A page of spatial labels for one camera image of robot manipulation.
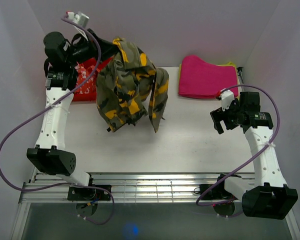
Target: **pink towel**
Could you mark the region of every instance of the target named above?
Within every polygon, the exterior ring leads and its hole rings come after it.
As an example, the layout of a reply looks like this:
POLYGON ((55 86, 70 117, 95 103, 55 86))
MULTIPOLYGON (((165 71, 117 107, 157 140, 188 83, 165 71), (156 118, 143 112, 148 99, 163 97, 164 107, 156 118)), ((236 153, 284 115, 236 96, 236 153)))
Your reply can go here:
MULTIPOLYGON (((186 56, 181 65, 179 95, 194 99, 213 99, 222 89, 238 84, 233 66, 217 66, 196 55, 186 56)), ((238 96, 238 88, 231 91, 238 96)))

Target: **blue light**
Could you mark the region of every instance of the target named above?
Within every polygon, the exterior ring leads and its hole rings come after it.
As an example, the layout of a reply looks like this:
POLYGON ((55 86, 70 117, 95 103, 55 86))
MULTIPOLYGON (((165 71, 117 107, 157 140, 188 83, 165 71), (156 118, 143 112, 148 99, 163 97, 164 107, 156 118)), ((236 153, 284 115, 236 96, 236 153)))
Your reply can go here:
POLYGON ((133 233, 134 233, 135 236, 138 235, 138 233, 139 233, 139 228, 137 227, 137 225, 134 225, 134 226, 133 226, 133 233))
POLYGON ((134 223, 126 223, 122 229, 122 233, 124 236, 124 239, 126 240, 135 240, 137 239, 137 236, 139 235, 139 228, 134 223))

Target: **camouflage clothing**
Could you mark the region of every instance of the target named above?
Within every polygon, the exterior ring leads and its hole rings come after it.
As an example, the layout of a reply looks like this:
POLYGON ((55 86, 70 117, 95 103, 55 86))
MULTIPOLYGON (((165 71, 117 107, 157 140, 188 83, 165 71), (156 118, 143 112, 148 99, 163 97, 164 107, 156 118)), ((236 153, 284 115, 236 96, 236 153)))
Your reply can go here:
POLYGON ((113 43, 120 51, 97 76, 98 111, 112 132, 125 124, 135 125, 149 113, 157 132, 168 99, 169 75, 156 68, 134 43, 123 38, 115 38, 113 43), (147 112, 142 102, 150 92, 147 112))

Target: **white wall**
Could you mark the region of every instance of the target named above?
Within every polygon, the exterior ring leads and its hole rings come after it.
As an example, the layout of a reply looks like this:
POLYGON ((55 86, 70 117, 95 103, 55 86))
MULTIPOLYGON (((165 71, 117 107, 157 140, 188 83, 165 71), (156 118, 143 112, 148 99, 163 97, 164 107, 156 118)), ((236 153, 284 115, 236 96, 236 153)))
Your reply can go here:
POLYGON ((112 41, 135 42, 158 66, 175 67, 189 54, 205 61, 243 65, 280 0, 28 0, 45 33, 72 38, 60 21, 82 11, 88 27, 112 41))
MULTIPOLYGON (((243 73, 245 83, 267 90, 280 110, 276 152, 288 185, 298 192, 293 211, 300 228, 300 0, 280 1, 243 73)), ((263 110, 273 113, 263 102, 263 110)))
MULTIPOLYGON (((0 141, 45 104, 43 37, 26 0, 0 0, 0 141)), ((26 151, 34 146, 41 124, 37 120, 24 127, 3 148, 2 170, 19 187, 31 176, 26 151)), ((0 178, 0 240, 10 237, 19 197, 0 178)))

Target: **red bag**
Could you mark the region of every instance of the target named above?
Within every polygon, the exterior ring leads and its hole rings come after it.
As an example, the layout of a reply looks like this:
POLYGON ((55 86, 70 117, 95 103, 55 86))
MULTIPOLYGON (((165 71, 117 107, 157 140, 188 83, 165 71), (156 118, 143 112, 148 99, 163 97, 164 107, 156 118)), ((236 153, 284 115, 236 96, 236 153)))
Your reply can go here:
MULTIPOLYGON (((74 92, 73 101, 95 101, 97 99, 96 81, 98 73, 112 60, 112 57, 108 58, 103 63, 100 63, 95 74, 86 82, 82 87, 74 92)), ((96 66, 97 61, 91 58, 84 63, 78 64, 75 69, 78 72, 78 79, 76 86, 81 84, 92 73, 96 66)))

